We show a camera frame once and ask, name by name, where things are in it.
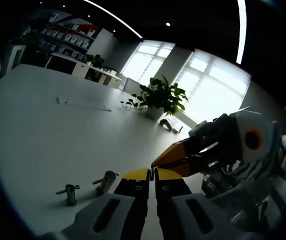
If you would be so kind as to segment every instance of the metal pin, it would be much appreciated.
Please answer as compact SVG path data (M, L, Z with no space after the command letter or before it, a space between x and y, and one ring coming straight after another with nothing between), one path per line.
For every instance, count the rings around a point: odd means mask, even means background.
M154 181L154 167L149 170L149 180Z
M118 172L115 173L113 171L106 171L103 178L96 180L92 183L93 183L93 185L101 183L97 187L96 191L99 194L103 194L103 193L106 193L110 190L112 184L114 183L115 179L117 179L118 175L120 175Z
M67 194L66 203L68 206L75 206L77 204L77 200L75 198L75 190L80 189L80 185L66 184L65 189L61 191L57 191L56 194Z

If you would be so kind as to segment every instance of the led light strip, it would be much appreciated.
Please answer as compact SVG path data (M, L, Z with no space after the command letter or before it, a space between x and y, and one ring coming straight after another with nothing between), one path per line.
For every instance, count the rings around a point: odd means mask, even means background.
M239 12L239 40L236 62L241 64L245 47L245 38L247 35L247 8L245 0L237 0Z
M95 7L103 10L104 12L106 12L107 14L111 15L113 18L115 18L116 20L118 20L120 23L122 23L125 27L127 27L128 29L130 29L133 33L135 33L140 39L142 39L143 37L137 32L135 31L133 28L131 28L129 25L127 25L124 21L122 21L120 18L118 18L117 16L115 16L113 13L111 13L110 11L106 10L105 8L97 5L96 3L89 1L89 0L83 0L89 4L94 5Z

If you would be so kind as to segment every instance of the white tabletop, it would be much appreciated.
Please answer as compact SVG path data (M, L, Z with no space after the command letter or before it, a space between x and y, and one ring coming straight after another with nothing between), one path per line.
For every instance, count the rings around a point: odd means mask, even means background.
M62 53L59 53L59 52L53 52L53 53L51 53L51 55L55 56L55 57L62 58L62 59L70 60L70 61L75 62L75 63L86 64L86 63L84 63L82 61L76 60L74 57L71 57L71 56L68 56L66 54L62 54Z
M95 199L97 186L92 181L105 171L122 176L149 168L170 144L188 136L187 132L175 135L139 111L122 108L120 101L129 96L63 72L24 64L0 79L0 181L12 206L36 235L72 224L76 213ZM111 112L86 104L61 105L57 97L104 105ZM185 181L192 192L198 192L202 176ZM81 187L76 191L76 206L65 206L66 196L55 194L66 183ZM142 239L162 238L153 182L148 207Z
M90 68L90 69L93 69L93 70L95 70L95 71L97 71L97 72L99 72L99 73L101 73L101 74L104 74L104 75L106 75L106 76L110 76L111 78L114 78L114 79L117 79L117 80L122 81L121 78L119 78L119 77L117 77L117 76L115 76L115 75L112 75L111 73L109 73L109 72L107 72L107 71L104 71L104 70L102 70L102 69L99 69L99 68L97 68L97 67L94 67L94 66L92 66L92 65L90 65L89 68Z
M70 61L75 62L75 63L85 64L85 65L88 64L88 63L84 63L84 62L78 61L78 60L76 60L75 58L73 58L73 57L71 57L71 56L68 56L68 55L65 55L65 54L62 54L62 53L59 53L59 52L54 52L54 53L52 53L52 55L53 55L53 56L56 56L56 57L59 57L59 58L66 59L66 60L70 60ZM97 71L97 72L99 72L99 73L101 73L101 74L104 74L104 75L106 75L106 76L110 76L110 77L112 77L112 78L115 78L115 79L117 79L117 80L122 81L121 78L119 78L119 77L117 77L117 76L115 76L115 75L112 75L111 73L109 73L109 72L107 72L107 71L104 71L104 70L102 70L102 69L100 69L100 68L94 67L94 66L92 66L92 65L90 65L90 64L89 64L89 68L90 68L90 69L93 69L93 70L95 70L95 71Z

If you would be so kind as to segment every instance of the window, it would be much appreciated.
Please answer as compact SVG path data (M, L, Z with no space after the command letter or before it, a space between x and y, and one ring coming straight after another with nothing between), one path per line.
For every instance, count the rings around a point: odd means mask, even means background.
M147 86L173 48L172 43L143 41L128 59L121 74Z
M195 50L173 83L186 90L189 101L177 117L200 123L239 110L250 84L250 75L237 66L209 53Z

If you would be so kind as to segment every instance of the black ceiling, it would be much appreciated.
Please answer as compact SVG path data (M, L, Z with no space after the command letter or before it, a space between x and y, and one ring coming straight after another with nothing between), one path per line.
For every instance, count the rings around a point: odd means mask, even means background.
M118 16L143 39L200 49L236 64L240 31L237 0L92 1ZM241 68L286 106L286 2L267 1L245 0L247 30ZM33 8L75 14L110 32L116 30L120 40L140 41L123 24L83 0L38 0L33 1Z

